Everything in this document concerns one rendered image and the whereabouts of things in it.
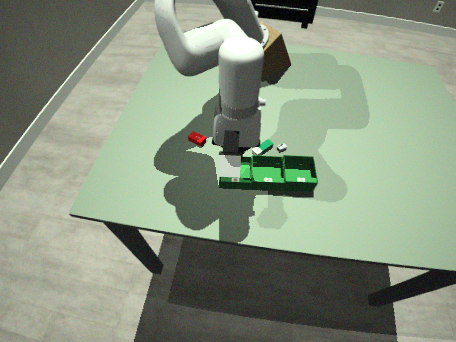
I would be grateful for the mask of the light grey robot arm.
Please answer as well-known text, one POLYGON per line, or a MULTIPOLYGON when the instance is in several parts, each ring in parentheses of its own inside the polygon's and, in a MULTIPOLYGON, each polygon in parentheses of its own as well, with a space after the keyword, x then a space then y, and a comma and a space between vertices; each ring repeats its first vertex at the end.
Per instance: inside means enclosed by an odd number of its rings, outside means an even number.
MULTIPOLYGON (((247 119, 259 106, 266 105, 266 99, 260 98, 259 92, 263 48, 269 40, 269 32, 262 24, 261 30, 258 12, 250 0, 212 1, 224 19, 183 32, 175 0, 155 0, 157 30, 180 74, 195 76, 219 66, 220 111, 231 119, 247 119)), ((223 151, 219 152, 218 177, 240 178, 241 152, 238 148, 239 131, 225 130, 223 151)))

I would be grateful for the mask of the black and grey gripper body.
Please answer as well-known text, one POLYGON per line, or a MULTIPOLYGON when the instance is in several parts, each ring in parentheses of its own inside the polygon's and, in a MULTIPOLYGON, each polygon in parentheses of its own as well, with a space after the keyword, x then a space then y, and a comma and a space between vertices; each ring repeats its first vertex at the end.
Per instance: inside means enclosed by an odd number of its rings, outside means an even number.
POLYGON ((236 120, 226 117, 216 104, 214 113, 214 143, 223 146, 225 130, 239 131, 239 147, 256 147, 259 144, 261 130, 261 107, 247 119, 236 120))

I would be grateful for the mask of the green rack of bins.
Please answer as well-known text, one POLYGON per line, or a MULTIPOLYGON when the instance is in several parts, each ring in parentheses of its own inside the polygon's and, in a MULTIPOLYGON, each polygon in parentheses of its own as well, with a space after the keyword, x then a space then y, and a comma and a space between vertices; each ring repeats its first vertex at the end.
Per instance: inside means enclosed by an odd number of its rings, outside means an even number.
POLYGON ((240 178, 219 177, 219 188, 313 192, 317 184, 314 156, 243 156, 240 178))

